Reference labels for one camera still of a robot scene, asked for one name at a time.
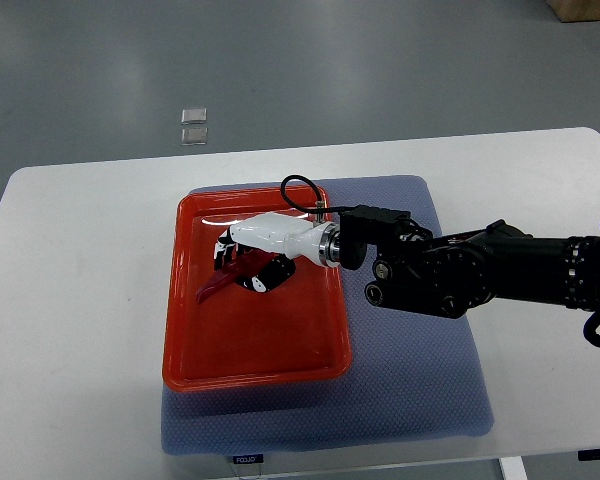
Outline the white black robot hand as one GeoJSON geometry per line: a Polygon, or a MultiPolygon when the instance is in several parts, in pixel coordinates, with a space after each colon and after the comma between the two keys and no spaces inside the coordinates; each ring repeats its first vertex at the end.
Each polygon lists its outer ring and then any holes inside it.
{"type": "Polygon", "coordinates": [[[251,250],[275,254],[256,276],[266,287],[276,289],[296,271],[295,260],[304,257],[319,267],[339,265],[339,227],[331,222],[312,222],[300,217],[267,212],[230,225],[214,247],[214,272],[251,250]]]}

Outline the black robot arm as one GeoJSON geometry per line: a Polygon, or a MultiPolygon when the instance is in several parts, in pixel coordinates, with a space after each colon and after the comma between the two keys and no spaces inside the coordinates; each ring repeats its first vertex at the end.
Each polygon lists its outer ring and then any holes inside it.
{"type": "Polygon", "coordinates": [[[376,307],[459,318],[494,298],[590,312],[584,338],[600,348],[600,235],[535,238],[497,220],[442,237],[408,211],[335,207],[340,265],[359,269],[376,249],[364,290],[376,307]]]}

